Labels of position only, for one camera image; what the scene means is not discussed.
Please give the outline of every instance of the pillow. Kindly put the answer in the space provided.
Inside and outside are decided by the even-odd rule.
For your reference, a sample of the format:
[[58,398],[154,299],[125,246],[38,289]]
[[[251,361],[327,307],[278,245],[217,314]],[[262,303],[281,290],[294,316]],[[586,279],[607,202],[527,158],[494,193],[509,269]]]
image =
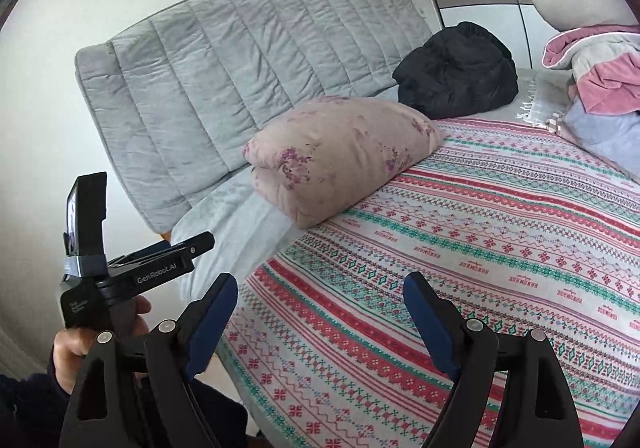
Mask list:
[[420,112],[374,98],[330,96],[273,119],[244,147],[255,190],[299,227],[353,206],[440,146]]
[[558,31],[592,25],[637,25],[625,0],[532,0],[540,16]]

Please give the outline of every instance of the white wardrobe door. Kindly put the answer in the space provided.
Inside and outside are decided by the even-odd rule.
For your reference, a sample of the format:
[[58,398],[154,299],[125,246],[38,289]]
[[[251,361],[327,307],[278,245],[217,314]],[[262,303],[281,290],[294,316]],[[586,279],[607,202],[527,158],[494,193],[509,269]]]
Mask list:
[[469,5],[442,9],[445,27],[469,21],[493,33],[510,51],[519,68],[531,68],[529,49],[517,5]]
[[529,48],[531,50],[531,62],[533,68],[542,70],[542,54],[548,41],[559,34],[551,25],[542,19],[533,5],[521,5],[524,27],[529,38]]

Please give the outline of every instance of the pink blanket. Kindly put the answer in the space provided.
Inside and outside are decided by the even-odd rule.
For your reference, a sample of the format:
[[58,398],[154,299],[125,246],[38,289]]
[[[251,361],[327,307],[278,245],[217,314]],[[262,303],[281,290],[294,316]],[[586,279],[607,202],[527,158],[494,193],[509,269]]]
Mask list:
[[601,115],[640,110],[640,26],[597,25],[558,34],[542,64],[572,70],[584,109]]

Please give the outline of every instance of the blue gripper pad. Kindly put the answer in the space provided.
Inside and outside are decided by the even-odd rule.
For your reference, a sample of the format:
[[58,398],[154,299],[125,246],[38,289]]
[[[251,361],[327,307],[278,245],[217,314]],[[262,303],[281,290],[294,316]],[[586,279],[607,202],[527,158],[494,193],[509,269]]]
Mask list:
[[211,301],[209,308],[187,343],[189,360],[184,374],[188,381],[191,381],[196,374],[201,374],[206,370],[211,356],[213,356],[213,351],[216,350],[225,330],[226,323],[236,308],[236,303],[238,303],[238,282],[230,275]]
[[457,381],[460,365],[454,361],[454,342],[447,328],[438,318],[427,297],[420,290],[419,278],[422,274],[413,272],[404,279],[402,296],[404,305],[414,320],[420,337],[424,342],[436,368],[447,374],[449,379]]

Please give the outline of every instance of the bed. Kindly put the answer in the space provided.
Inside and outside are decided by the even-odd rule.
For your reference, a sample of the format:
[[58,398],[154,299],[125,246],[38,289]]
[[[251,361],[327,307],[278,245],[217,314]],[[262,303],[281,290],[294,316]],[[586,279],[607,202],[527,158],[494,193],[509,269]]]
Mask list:
[[640,396],[640,190],[522,123],[532,72],[514,103],[439,122],[438,152],[304,233],[250,187],[258,129],[318,95],[397,99],[393,69],[430,34],[411,0],[187,0],[76,65],[149,226],[216,236],[182,296],[238,278],[218,355],[274,446],[421,446],[450,384],[402,304],[416,270],[495,331],[545,330],[585,444],[608,446]]

